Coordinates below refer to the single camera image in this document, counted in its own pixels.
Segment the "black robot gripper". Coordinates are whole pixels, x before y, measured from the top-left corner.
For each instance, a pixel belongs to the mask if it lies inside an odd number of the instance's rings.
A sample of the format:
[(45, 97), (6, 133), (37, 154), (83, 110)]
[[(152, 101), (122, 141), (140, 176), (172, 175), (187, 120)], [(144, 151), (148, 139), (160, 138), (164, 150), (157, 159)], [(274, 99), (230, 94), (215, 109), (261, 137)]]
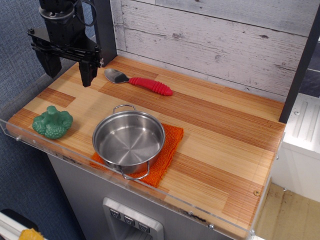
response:
[(54, 78), (62, 70), (60, 58), (79, 62), (84, 87), (89, 87), (100, 67), (101, 47), (86, 35), (85, 25), (76, 16), (45, 18), (45, 27), (30, 28), (32, 49), (45, 73)]

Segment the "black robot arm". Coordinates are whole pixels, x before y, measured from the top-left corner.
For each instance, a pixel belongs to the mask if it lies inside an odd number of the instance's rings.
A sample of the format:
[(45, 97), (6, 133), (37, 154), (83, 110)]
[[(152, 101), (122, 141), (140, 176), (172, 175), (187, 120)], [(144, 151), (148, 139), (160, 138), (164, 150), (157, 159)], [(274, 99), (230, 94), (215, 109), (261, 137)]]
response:
[(72, 60), (79, 63), (82, 85), (89, 87), (103, 64), (101, 47), (86, 35), (86, 27), (97, 21), (97, 12), (86, 23), (81, 0), (41, 0), (39, 4), (45, 27), (30, 28), (27, 34), (45, 73), (54, 78), (62, 69), (61, 59)]

